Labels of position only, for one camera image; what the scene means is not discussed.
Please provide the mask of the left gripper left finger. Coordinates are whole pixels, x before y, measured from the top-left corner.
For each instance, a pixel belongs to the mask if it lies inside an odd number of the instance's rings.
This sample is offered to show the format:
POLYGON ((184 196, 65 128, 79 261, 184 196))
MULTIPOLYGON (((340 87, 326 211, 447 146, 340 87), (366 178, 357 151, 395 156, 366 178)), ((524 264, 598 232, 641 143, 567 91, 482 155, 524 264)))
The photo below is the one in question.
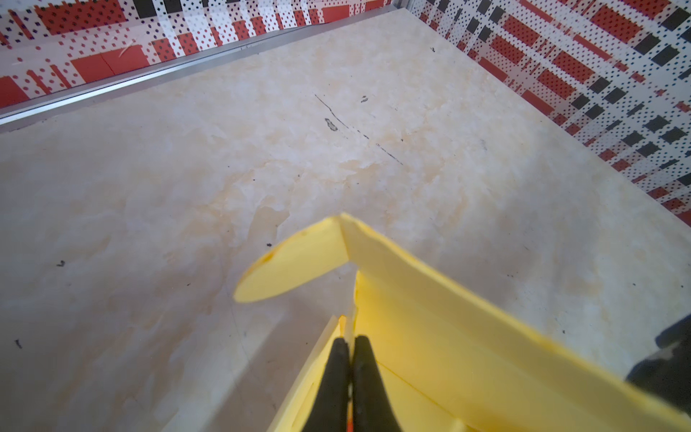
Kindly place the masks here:
POLYGON ((343 338, 333 341, 325 372, 303 431, 347 431, 350 353, 343 338))

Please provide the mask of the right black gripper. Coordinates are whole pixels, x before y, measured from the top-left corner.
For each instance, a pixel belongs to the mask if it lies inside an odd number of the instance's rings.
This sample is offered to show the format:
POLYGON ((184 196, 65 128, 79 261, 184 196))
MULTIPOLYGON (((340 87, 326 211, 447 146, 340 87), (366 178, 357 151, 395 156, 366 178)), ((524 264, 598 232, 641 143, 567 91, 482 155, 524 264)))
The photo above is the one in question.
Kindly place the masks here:
POLYGON ((690 412, 690 316, 655 338, 658 351, 637 363, 625 380, 685 413, 690 412))

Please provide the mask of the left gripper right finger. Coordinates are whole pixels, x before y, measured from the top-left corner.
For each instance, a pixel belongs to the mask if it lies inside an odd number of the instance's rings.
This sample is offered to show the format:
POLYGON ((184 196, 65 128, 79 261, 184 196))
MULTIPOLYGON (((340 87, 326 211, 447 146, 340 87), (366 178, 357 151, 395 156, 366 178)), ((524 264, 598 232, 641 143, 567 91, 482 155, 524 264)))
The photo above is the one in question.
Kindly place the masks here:
POLYGON ((372 344, 365 335, 354 340, 352 386, 355 432, 402 431, 390 405, 372 344))

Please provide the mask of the yellow paper box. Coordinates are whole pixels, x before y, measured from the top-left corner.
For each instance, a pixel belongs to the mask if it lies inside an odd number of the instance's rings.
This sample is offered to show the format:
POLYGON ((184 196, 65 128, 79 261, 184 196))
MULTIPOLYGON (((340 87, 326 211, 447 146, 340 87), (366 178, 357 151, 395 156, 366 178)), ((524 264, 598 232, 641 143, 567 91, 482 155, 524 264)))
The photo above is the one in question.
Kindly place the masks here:
POLYGON ((271 423, 302 431, 329 352, 369 338, 402 431, 687 431, 689 418, 590 365, 417 260, 348 214, 320 221, 261 257, 237 302, 276 297, 356 265, 354 311, 332 319, 271 423))

